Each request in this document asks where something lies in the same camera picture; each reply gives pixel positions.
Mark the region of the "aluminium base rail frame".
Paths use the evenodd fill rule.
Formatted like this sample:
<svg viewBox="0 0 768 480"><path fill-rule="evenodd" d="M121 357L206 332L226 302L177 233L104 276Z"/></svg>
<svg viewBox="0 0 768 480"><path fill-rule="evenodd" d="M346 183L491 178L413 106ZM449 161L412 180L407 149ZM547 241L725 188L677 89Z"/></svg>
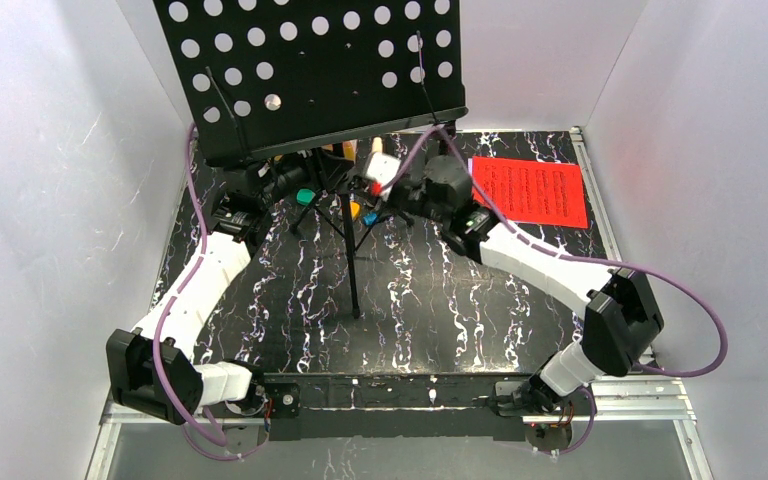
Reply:
<svg viewBox="0 0 768 480"><path fill-rule="evenodd" d="M428 132L428 130L425 131L419 137L416 144L405 158L399 159L400 161L409 163L408 176L413 178L421 177L426 164L433 156L446 153L454 157L467 171L467 162L458 151L451 136L447 133L446 137L441 139L430 137ZM483 192L481 187L473 179L472 175L470 175L470 177L473 182L474 199L501 214L503 219L508 220L498 207L496 207L493 201L487 197L487 194ZM360 188L366 196L379 201L384 208L398 213L404 213L388 206L382 198L376 196L368 188ZM200 214L197 215L197 219L199 222L201 238L201 230L205 227L206 223ZM567 255L559 249L552 246L551 248L561 252L566 260L581 261L588 258ZM654 271L641 266L608 259L600 260L609 266L627 267L641 272L646 275L650 285L651 280L655 277ZM631 372L644 371L652 373L653 367L644 365L640 358ZM265 373L258 370L257 367L251 363L242 360L237 361L246 363L255 375L249 388L249 396L238 403L224 403L235 403L238 405L252 404L255 410L261 413L266 421L271 421L276 418L294 418L301 410L305 409L325 412L349 409L355 409L362 412L420 412L419 386L421 383L431 382L430 376L420 376L415 374L363 374L350 376L322 374L315 376L290 376L287 374ZM557 407L551 413L499 416L488 406L487 400L493 393L497 383L506 381L521 383L528 380L537 370L526 374L502 375L496 382L489 385L488 393L484 395L479 394L475 389L469 388L466 379L462 375L456 375L455 388L445 389L440 400L430 400L427 403L427 409L430 411L457 411L463 409L485 408L498 417L514 418L538 414L548 415L564 408L574 407L577 399L583 398L589 414L596 414L596 401L591 390L591 386L596 380L576 390L564 400L561 406ZM188 418L184 424L178 426L181 426L188 432L199 432L206 440L215 445L225 446L227 443L226 436L211 411L212 407L215 405L197 409L192 417Z"/></svg>

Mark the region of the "black blue marker pen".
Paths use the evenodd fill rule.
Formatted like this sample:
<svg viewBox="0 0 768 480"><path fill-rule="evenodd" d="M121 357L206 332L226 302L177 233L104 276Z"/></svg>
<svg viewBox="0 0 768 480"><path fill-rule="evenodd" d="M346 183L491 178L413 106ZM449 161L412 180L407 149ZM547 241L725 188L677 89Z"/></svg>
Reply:
<svg viewBox="0 0 768 480"><path fill-rule="evenodd" d="M367 227L373 226L377 220L378 214L376 212L370 212L362 218L363 224Z"/></svg>

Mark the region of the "green and grey eraser block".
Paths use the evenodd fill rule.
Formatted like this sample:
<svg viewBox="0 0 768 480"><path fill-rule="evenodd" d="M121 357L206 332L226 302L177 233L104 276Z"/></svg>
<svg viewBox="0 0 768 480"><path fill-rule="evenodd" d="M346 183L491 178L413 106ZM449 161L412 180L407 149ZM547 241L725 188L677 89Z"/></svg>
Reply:
<svg viewBox="0 0 768 480"><path fill-rule="evenodd" d="M296 203L301 206L308 206L311 204L315 197L315 192L313 190L303 188L299 189L296 194Z"/></svg>

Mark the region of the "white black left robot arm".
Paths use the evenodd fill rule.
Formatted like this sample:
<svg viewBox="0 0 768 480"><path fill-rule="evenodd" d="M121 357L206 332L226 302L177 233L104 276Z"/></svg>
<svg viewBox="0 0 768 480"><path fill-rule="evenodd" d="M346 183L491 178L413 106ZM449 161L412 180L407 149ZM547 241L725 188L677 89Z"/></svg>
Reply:
<svg viewBox="0 0 768 480"><path fill-rule="evenodd" d="M194 346L228 287L272 227L274 204L303 187L334 187L353 161L320 148L223 172L197 248L155 307L107 340L113 401L184 424L197 409L248 398L254 373L241 361L196 365Z"/></svg>

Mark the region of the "red sheet music page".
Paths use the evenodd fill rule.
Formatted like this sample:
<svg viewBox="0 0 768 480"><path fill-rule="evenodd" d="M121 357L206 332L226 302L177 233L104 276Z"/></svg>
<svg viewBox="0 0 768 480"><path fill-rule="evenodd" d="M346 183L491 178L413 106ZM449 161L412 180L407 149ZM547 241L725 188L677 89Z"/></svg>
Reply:
<svg viewBox="0 0 768 480"><path fill-rule="evenodd" d="M589 225L579 166L472 157L472 177L510 221L570 228Z"/></svg>

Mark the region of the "black tripod music stand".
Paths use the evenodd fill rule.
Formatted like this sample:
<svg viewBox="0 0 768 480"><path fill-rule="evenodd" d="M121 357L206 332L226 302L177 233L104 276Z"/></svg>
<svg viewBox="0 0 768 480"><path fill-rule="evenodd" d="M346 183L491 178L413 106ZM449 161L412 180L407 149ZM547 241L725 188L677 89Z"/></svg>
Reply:
<svg viewBox="0 0 768 480"><path fill-rule="evenodd" d="M427 127L467 112L455 1L158 1L208 167ZM335 190L372 182L354 167Z"/></svg>

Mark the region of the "yellow and grey eraser block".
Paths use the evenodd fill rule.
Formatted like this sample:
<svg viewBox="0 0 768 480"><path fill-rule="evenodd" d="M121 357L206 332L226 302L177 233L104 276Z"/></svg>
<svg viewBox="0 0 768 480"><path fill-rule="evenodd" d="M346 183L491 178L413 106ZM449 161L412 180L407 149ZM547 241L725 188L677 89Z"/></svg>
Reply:
<svg viewBox="0 0 768 480"><path fill-rule="evenodd" d="M356 220L360 215L361 206L356 202L349 203L350 215L353 220Z"/></svg>

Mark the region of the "round three-colour drawer cabinet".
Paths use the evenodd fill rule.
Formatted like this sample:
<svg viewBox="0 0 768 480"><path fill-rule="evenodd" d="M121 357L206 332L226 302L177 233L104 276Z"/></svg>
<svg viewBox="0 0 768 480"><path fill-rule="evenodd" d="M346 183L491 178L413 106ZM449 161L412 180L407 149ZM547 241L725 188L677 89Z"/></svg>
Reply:
<svg viewBox="0 0 768 480"><path fill-rule="evenodd" d="M313 149L300 150L297 152L291 152L289 154L279 154L272 158L275 162L280 162L284 158L290 158L292 155L301 156L302 158L310 158L314 156L315 150L322 150L326 155L334 157L344 158L349 162L355 163L357 161L357 141L349 140L337 143L331 143L315 147Z"/></svg>

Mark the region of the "pink microphone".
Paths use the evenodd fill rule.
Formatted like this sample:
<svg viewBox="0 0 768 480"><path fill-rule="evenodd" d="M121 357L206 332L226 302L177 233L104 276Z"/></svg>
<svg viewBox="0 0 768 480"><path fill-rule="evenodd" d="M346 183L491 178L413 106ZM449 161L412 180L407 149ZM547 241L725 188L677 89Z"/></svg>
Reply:
<svg viewBox="0 0 768 480"><path fill-rule="evenodd" d="M384 151L384 142L381 137L374 137L371 144L371 153L382 153Z"/></svg>

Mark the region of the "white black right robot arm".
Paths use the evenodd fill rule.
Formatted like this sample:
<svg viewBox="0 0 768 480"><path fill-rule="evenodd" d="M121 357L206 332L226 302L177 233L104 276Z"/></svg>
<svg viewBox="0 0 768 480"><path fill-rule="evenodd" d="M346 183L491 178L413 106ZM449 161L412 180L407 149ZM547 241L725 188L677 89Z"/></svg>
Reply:
<svg viewBox="0 0 768 480"><path fill-rule="evenodd" d="M419 179L406 177L405 170L399 159L374 153L365 175L387 205L439 223L453 252L537 287L583 322L581 338L550 356L528 380L496 384L487 404L497 415L551 413L594 380L628 375L662 331L645 274L597 258L564 259L476 201L469 173L452 156L430 160Z"/></svg>

